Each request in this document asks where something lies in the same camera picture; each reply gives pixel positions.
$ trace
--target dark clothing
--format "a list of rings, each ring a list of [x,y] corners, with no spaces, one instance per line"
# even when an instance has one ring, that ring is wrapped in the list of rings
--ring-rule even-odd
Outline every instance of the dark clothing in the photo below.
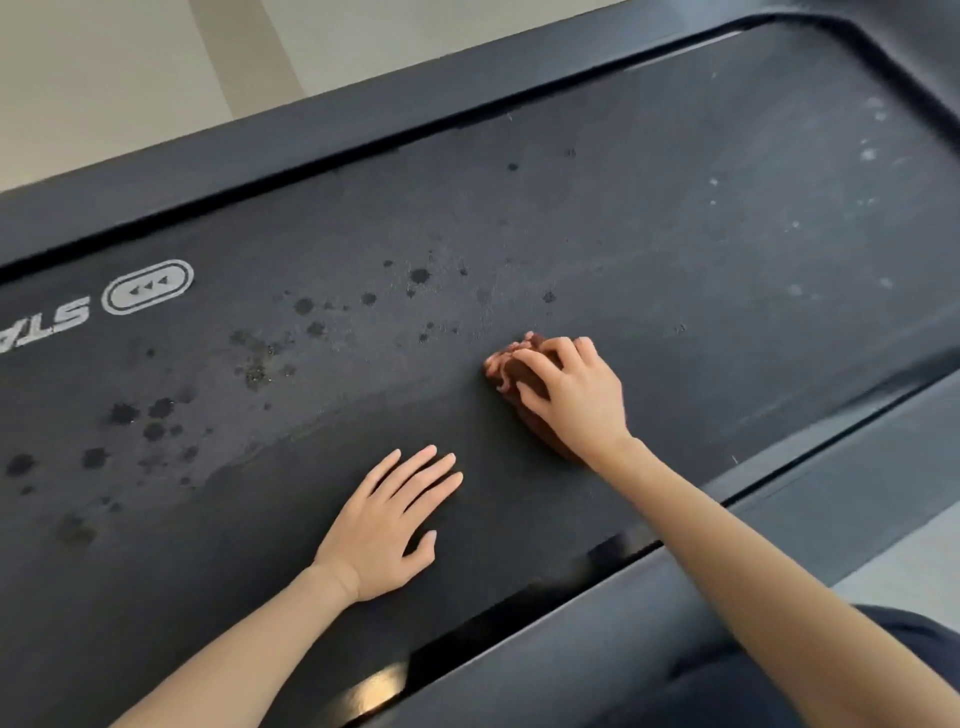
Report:
[[[960,691],[960,635],[898,609],[858,607],[955,690]],[[594,728],[802,728],[780,691],[738,645],[684,667],[666,688],[613,710]]]

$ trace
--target wet spot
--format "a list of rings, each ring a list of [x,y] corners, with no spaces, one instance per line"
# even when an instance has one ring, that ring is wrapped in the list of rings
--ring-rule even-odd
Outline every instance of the wet spot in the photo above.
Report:
[[[147,410],[147,414],[158,420],[164,420],[167,417],[170,417],[175,406],[177,406],[176,402],[171,400],[169,397],[163,397],[151,405],[150,409]]]
[[[167,433],[166,427],[160,423],[150,423],[143,428],[143,436],[152,443],[155,443]]]
[[[77,514],[68,513],[57,524],[54,537],[64,546],[84,547],[93,543],[97,531]]]
[[[105,449],[92,448],[84,452],[81,465],[84,466],[84,470],[98,470],[106,465],[108,457],[109,453]]]
[[[247,382],[247,388],[254,392],[260,387],[270,384],[270,378],[267,376],[267,370],[262,361],[254,361],[244,370],[244,381]]]
[[[26,475],[31,470],[36,467],[36,460],[32,455],[28,455],[26,452],[21,452],[18,455],[14,455],[11,458],[11,461],[7,463],[7,476],[8,477],[19,477],[21,475]]]
[[[117,402],[110,408],[108,422],[111,425],[130,425],[140,416],[140,410],[132,404]]]

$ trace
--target white floor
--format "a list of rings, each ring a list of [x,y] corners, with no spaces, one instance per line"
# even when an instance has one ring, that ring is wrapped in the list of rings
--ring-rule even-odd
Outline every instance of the white floor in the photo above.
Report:
[[[0,190],[613,4],[4,0]],[[960,504],[837,586],[960,629]]]

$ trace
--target water stain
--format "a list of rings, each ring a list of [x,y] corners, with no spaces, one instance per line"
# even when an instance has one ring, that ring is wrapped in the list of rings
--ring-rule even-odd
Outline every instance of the water stain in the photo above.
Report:
[[[34,457],[26,452],[21,452],[18,455],[14,455],[11,458],[11,461],[7,463],[7,476],[19,477],[21,475],[26,475],[35,467],[36,460]]]
[[[84,452],[81,465],[83,465],[84,470],[98,470],[106,465],[107,458],[109,458],[109,453],[105,449],[91,448]]]
[[[97,538],[97,531],[75,513],[68,513],[54,529],[54,537],[64,546],[86,547]]]
[[[150,409],[147,410],[147,414],[157,420],[165,420],[173,414],[174,407],[176,406],[177,403],[169,397],[162,397],[151,405]]]
[[[117,402],[110,408],[108,422],[111,425],[131,425],[140,417],[140,410],[132,404]]]
[[[166,427],[160,423],[150,423],[143,428],[143,436],[152,443],[155,443],[167,433]]]

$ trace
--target logo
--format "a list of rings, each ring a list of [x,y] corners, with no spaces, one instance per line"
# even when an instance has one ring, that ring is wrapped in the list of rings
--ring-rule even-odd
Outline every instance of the logo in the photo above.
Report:
[[[183,295],[191,283],[193,268],[189,263],[167,260],[112,281],[104,290],[100,303],[107,313],[126,316]],[[22,318],[9,328],[0,329],[0,354],[78,327],[89,318],[89,296],[58,306],[53,317],[47,319],[47,326],[42,312]]]
[[[100,303],[107,313],[126,316],[182,296],[193,282],[193,268],[184,260],[167,260],[114,280]]]

